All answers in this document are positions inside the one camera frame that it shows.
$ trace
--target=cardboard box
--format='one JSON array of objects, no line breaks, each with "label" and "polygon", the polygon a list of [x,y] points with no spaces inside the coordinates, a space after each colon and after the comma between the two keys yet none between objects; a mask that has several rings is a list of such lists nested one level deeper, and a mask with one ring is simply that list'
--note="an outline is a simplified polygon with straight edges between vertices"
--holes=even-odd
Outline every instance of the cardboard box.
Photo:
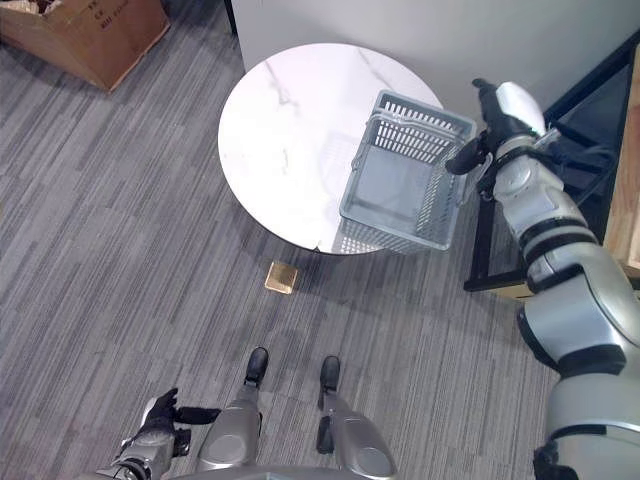
[{"label": "cardboard box", "polygon": [[0,2],[0,38],[112,91],[169,28],[160,0],[61,0],[42,15]]}]

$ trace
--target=gray carpet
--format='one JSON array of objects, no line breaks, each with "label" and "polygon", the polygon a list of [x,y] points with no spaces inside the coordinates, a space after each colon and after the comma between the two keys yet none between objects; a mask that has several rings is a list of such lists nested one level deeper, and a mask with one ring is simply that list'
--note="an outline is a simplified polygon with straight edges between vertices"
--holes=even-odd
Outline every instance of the gray carpet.
[{"label": "gray carpet", "polygon": [[[218,161],[243,74],[224,6],[169,6],[172,28],[111,95],[0,47],[0,477],[105,465],[149,397],[177,385],[183,404],[222,406],[264,345],[261,463],[334,464],[314,451],[332,353],[403,478],[530,478],[554,379],[515,303],[462,291],[475,206],[448,253],[343,258],[274,237]],[[300,269],[293,295],[263,287],[272,260]]]}]

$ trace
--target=white wall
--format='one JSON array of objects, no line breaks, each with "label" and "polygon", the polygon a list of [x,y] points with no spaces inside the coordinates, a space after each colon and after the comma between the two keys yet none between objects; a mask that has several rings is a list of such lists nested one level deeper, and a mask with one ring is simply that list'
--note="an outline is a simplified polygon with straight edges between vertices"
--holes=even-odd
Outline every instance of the white wall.
[{"label": "white wall", "polygon": [[250,69],[286,48],[346,42],[416,72],[445,108],[477,115],[478,76],[543,108],[640,28],[640,0],[233,0]]}]

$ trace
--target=small wooden block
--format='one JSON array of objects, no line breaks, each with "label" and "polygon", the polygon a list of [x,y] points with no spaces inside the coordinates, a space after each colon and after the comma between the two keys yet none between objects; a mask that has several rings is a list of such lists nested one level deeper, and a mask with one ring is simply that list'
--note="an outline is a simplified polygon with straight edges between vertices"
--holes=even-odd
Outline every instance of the small wooden block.
[{"label": "small wooden block", "polygon": [[271,262],[265,288],[290,295],[298,277],[298,269],[284,263]]}]

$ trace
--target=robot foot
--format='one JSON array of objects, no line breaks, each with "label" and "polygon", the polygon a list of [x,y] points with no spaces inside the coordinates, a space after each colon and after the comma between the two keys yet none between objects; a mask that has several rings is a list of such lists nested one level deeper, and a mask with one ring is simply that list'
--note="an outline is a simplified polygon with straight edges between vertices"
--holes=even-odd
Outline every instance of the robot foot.
[{"label": "robot foot", "polygon": [[262,347],[254,349],[249,357],[249,362],[247,362],[247,374],[244,377],[244,384],[260,388],[268,365],[269,352]]},{"label": "robot foot", "polygon": [[318,408],[324,409],[324,396],[327,392],[336,392],[340,381],[340,359],[330,355],[322,362],[320,370],[320,396],[318,397]]}]

